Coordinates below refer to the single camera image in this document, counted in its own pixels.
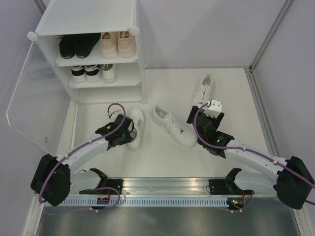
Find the black canvas sneaker front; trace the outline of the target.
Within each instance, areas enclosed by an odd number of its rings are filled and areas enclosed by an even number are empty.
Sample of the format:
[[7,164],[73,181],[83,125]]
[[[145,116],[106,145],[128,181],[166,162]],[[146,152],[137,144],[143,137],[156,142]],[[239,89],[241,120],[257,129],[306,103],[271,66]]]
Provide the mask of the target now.
[[79,59],[84,59],[88,57],[100,40],[101,33],[87,33],[87,34],[78,34],[75,36],[75,54]]

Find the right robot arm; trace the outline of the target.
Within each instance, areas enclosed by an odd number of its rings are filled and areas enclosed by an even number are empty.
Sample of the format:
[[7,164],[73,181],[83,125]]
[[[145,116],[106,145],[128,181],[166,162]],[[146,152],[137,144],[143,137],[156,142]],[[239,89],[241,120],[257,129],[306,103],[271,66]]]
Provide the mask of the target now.
[[276,196],[292,209],[301,209],[309,203],[308,196],[315,188],[304,162],[292,156],[289,159],[254,150],[233,136],[218,131],[224,113],[215,100],[201,106],[192,106],[187,123],[192,124],[197,142],[210,154],[246,165],[256,173],[241,168],[232,169],[225,177],[229,191],[239,189]]

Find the white plastic shoe cabinet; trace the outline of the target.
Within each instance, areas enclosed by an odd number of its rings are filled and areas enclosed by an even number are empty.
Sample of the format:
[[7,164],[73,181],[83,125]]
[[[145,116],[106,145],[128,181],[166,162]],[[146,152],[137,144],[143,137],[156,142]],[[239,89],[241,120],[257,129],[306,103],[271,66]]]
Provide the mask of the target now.
[[[85,58],[64,59],[59,43],[65,35],[104,34],[134,36],[136,52],[128,58],[107,59],[97,42]],[[146,102],[145,63],[138,2],[135,0],[52,0],[35,31],[27,35],[40,48],[70,97],[79,104]],[[115,80],[106,82],[102,73],[95,79],[83,77],[75,82],[72,66],[112,64]]]

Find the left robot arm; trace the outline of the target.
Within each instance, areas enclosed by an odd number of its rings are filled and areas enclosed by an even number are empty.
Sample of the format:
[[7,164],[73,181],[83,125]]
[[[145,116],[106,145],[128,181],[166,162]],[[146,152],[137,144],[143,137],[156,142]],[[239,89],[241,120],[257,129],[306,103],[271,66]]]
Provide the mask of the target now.
[[39,202],[48,202],[54,207],[61,204],[70,193],[72,172],[103,152],[130,143],[130,126],[134,127],[133,120],[119,114],[114,122],[99,128],[87,142],[66,154],[43,156],[31,181],[31,189],[39,195]]

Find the beige lace sneaker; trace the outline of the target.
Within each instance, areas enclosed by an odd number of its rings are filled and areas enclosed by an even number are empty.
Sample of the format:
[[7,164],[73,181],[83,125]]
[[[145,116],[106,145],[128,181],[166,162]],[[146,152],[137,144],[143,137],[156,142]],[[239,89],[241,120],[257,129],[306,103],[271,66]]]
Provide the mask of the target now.
[[121,31],[118,34],[118,53],[123,58],[129,58],[136,53],[135,36],[130,31]]
[[100,37],[101,52],[104,58],[112,59],[118,55],[118,32],[104,32]]

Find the black white patterned sneaker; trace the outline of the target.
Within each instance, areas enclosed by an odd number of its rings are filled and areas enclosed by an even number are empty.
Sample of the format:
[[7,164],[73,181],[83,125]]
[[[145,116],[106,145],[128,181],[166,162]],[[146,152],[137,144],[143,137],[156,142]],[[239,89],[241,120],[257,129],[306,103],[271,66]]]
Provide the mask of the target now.
[[85,73],[88,82],[98,82],[100,80],[100,65],[85,65]]

